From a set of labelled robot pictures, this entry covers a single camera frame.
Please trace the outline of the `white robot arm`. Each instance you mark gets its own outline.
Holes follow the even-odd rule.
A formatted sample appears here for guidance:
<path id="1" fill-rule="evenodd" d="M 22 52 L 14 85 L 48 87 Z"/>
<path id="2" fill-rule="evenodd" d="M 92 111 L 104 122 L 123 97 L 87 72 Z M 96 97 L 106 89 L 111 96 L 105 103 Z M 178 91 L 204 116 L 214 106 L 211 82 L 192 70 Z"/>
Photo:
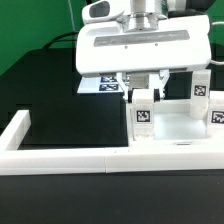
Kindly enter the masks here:
<path id="1" fill-rule="evenodd" d="M 84 77 L 147 74 L 160 100 L 172 73 L 211 62 L 210 19 L 184 0 L 98 0 L 82 19 L 76 68 Z"/>

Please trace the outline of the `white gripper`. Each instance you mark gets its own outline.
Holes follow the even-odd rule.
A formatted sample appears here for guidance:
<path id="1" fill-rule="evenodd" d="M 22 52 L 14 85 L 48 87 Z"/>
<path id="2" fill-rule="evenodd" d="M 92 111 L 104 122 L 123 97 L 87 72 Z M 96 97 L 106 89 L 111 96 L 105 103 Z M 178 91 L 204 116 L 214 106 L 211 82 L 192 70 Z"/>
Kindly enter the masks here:
<path id="1" fill-rule="evenodd" d="M 154 101 L 165 98 L 170 72 L 202 70 L 211 60 L 207 15 L 168 13 L 174 0 L 98 0 L 82 10 L 76 68 L 86 77 L 115 75 L 123 98 L 132 102 L 126 73 L 159 72 Z"/>

